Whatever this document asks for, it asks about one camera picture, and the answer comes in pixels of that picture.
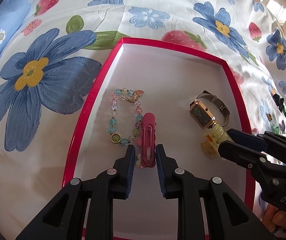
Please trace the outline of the person's right hand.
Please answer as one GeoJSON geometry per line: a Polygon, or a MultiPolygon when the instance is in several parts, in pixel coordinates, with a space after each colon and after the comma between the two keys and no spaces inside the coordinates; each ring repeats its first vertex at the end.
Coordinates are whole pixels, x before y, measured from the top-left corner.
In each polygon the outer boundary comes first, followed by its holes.
{"type": "Polygon", "coordinates": [[[268,204],[262,218],[262,223],[270,232],[274,232],[276,229],[282,229],[286,232],[286,212],[268,204]]]}

